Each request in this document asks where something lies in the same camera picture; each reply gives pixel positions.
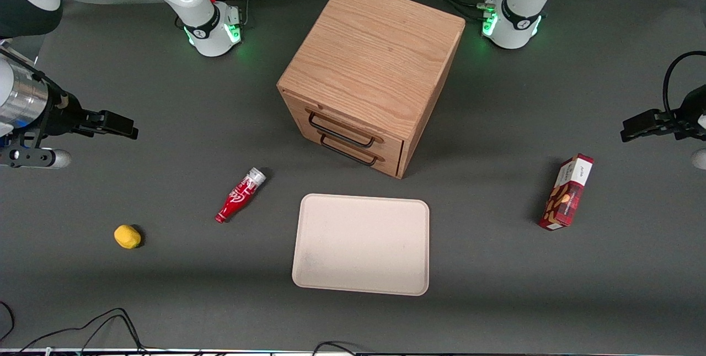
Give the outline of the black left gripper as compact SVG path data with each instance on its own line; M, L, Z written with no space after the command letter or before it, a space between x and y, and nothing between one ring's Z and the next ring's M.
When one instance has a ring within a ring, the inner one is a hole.
M693 138L705 141L705 85L689 92L681 106L671 111L670 116L660 109L649 109L623 121L620 132L622 142L630 142L650 135L674 133L675 140Z

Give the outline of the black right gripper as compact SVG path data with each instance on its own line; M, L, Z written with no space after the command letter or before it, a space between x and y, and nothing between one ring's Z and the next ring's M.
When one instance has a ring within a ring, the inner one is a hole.
M115 135L132 140L138 138L139 130L134 127L134 121L115 114L109 110L98 112L83 108L73 94L66 92L47 77L38 76L46 85L48 92L47 105L40 119L39 130L42 137L60 136L66 133L85 135Z

